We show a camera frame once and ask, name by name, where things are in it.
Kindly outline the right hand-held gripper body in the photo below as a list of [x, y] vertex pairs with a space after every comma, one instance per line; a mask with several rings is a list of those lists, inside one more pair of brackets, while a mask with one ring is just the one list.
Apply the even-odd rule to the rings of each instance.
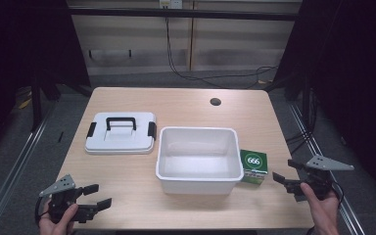
[[315, 155], [302, 164], [305, 164], [305, 168], [298, 170], [303, 170], [306, 173], [304, 183], [312, 188], [319, 200], [323, 200], [332, 190], [331, 170], [354, 170], [354, 166], [351, 164], [344, 164], [321, 155]]

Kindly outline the aluminium floor rail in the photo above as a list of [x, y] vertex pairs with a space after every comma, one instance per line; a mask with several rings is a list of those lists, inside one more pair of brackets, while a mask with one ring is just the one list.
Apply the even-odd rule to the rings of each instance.
[[54, 109], [55, 103], [51, 103], [48, 109], [44, 112], [42, 120], [40, 120], [38, 124], [33, 125], [23, 144], [23, 148], [17, 154], [17, 159], [11, 165], [11, 168], [7, 170], [5, 180], [0, 185], [0, 217], [8, 205], [14, 189], [46, 128], [48, 118], [52, 115]]
[[[309, 151], [313, 155], [322, 155], [322, 151], [320, 150], [315, 138], [312, 134], [308, 133], [306, 125], [304, 124], [303, 113], [300, 111], [297, 104], [292, 103], [289, 105], [290, 110], [293, 114], [293, 117], [298, 125], [298, 128], [302, 135], [304, 136], [304, 143], [308, 146]], [[334, 181], [333, 188], [338, 192], [340, 196], [341, 203], [340, 203], [340, 214], [342, 219], [345, 222], [345, 225], [349, 229], [351, 235], [366, 235], [355, 212], [353, 207], [350, 205], [345, 190], [338, 184], [338, 180], [333, 172], [330, 172], [331, 177]]]

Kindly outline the black metal stand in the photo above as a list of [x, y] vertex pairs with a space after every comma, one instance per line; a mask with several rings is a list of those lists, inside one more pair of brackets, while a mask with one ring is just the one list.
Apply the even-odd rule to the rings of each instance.
[[43, 120], [41, 93], [44, 93], [46, 98], [50, 101], [57, 101], [61, 96], [61, 93], [53, 80], [39, 78], [38, 76], [34, 76], [31, 79], [31, 101], [33, 110], [31, 131], [35, 131]]

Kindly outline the white plastic storage box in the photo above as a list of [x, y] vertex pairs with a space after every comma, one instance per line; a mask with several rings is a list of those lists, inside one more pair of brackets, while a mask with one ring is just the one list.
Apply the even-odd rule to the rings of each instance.
[[237, 132], [232, 128], [164, 127], [156, 176], [167, 194], [230, 194], [244, 177]]

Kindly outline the green and white carton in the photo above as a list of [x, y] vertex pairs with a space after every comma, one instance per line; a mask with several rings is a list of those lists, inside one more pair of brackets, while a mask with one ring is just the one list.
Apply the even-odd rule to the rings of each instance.
[[243, 182], [261, 185], [268, 175], [268, 164], [266, 153], [250, 150], [241, 150], [241, 161], [243, 165]]

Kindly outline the person's left hand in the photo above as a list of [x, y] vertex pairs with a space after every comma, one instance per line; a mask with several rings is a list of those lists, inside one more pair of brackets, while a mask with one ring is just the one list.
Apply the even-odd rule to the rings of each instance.
[[42, 215], [38, 222], [39, 235], [71, 235], [73, 231], [71, 220], [77, 210], [77, 204], [69, 206], [58, 223], [54, 223], [48, 214]]

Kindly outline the black horizontal frame bar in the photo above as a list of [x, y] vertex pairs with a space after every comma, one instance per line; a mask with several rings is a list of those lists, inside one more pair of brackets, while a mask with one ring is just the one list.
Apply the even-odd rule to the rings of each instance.
[[161, 17], [190, 19], [296, 21], [300, 15], [292, 13], [233, 12], [180, 9], [142, 9], [142, 8], [90, 8], [69, 7], [71, 15], [118, 16], [118, 17]]

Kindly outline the dark curtain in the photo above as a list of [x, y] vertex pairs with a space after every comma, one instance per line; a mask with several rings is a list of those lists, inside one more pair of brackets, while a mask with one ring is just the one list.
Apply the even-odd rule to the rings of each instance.
[[274, 83], [311, 87], [376, 180], [376, 0], [302, 0]]
[[90, 84], [67, 0], [0, 0], [0, 135], [21, 87]]

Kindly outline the white wall socket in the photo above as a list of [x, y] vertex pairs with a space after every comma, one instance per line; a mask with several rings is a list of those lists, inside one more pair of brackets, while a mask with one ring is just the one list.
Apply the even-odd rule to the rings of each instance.
[[183, 8], [182, 0], [159, 0], [161, 9], [176, 9], [181, 10]]

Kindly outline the person's right hand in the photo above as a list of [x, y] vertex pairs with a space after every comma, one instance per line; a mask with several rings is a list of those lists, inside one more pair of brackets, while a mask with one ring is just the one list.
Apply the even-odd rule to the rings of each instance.
[[302, 183], [300, 185], [310, 207], [314, 225], [306, 235], [340, 235], [338, 229], [339, 199], [331, 190], [323, 200], [319, 200], [312, 188]]

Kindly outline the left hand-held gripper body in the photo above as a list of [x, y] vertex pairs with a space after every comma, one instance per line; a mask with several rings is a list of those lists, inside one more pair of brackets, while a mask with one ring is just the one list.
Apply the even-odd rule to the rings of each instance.
[[[58, 223], [67, 208], [72, 204], [75, 204], [80, 197], [77, 195], [78, 188], [79, 187], [76, 187], [71, 175], [67, 174], [45, 190], [41, 191], [38, 196], [38, 206], [41, 206], [41, 201], [44, 197], [50, 196], [51, 199], [48, 209], [44, 212], [39, 212], [38, 218], [44, 214], [49, 214], [51, 220], [54, 223]], [[95, 205], [79, 205], [78, 210], [71, 221], [86, 223], [88, 220], [92, 220], [96, 214], [96, 212], [93, 211], [94, 206]]]

